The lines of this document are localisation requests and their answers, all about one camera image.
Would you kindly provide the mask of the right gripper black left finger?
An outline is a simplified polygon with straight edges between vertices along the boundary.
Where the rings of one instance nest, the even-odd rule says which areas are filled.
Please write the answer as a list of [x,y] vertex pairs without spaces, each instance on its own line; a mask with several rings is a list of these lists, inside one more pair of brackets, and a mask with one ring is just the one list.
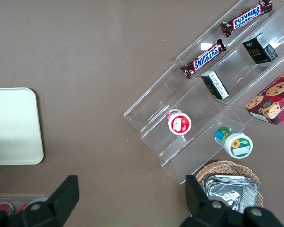
[[0,227],[62,227],[78,201],[78,177],[70,175],[46,201],[34,202],[11,216],[0,210]]

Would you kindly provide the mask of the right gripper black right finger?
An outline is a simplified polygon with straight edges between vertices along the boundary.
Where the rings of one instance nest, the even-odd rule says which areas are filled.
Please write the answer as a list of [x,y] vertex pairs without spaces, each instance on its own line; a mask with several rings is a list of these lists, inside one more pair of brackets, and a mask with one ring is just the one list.
[[282,227],[280,220],[262,207],[238,213],[220,201],[210,200],[194,175],[186,175],[186,202],[191,213],[183,227]]

